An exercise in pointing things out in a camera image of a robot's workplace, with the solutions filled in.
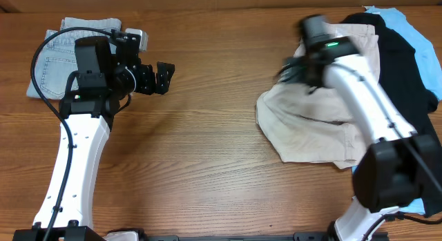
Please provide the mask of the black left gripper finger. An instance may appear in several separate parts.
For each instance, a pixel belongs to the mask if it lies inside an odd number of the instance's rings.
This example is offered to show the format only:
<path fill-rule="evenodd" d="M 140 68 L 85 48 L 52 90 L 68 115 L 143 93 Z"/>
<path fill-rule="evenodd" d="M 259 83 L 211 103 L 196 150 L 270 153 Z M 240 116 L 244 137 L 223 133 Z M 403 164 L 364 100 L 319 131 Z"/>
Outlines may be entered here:
<path fill-rule="evenodd" d="M 175 65 L 165 62 L 157 62 L 157 76 L 172 77 L 175 72 Z"/>
<path fill-rule="evenodd" d="M 164 95 L 169 91 L 171 84 L 171 73 L 157 73 L 155 82 L 155 93 Z"/>

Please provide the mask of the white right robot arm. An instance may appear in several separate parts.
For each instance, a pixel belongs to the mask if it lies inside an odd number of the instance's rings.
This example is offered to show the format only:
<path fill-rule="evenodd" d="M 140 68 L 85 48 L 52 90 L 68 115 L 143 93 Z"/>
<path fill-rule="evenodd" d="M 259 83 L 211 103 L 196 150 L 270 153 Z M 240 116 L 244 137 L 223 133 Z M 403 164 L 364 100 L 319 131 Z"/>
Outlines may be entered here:
<path fill-rule="evenodd" d="M 363 134 L 367 150 L 352 174 L 354 197 L 348 210 L 325 232 L 297 232 L 295 240 L 388 240 L 378 232 L 384 222 L 411 220 L 436 225 L 400 209 L 441 184 L 427 163 L 437 145 L 417 133 L 394 107 L 368 71 L 367 59 L 349 37 L 333 38 L 322 15 L 299 22 L 305 54 L 288 58 L 278 71 L 284 82 L 312 88 L 335 88 Z"/>

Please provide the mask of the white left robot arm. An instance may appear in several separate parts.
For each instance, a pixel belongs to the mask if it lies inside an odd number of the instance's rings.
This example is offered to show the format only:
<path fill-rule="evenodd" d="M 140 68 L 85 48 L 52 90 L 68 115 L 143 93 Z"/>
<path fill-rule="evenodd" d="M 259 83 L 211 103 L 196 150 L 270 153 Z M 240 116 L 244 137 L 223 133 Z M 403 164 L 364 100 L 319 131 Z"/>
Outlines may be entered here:
<path fill-rule="evenodd" d="M 100 157 L 116 114 L 133 93 L 168 92 L 175 66 L 144 65 L 145 32 L 127 29 L 109 36 L 74 42 L 68 60 L 48 57 L 40 80 L 42 91 L 54 90 L 61 101 L 59 150 L 44 203 L 33 224 L 45 231 L 70 222 L 92 226 L 92 205 Z"/>

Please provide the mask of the beige cargo shorts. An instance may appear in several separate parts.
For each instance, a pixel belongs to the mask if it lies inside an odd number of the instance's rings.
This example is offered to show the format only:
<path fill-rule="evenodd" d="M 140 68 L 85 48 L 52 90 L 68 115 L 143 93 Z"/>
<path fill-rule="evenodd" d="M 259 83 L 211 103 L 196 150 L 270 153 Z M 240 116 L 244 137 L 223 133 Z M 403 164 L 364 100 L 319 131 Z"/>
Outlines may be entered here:
<path fill-rule="evenodd" d="M 366 146 L 335 89 L 275 84 L 256 102 L 256 122 L 283 162 L 356 166 Z"/>

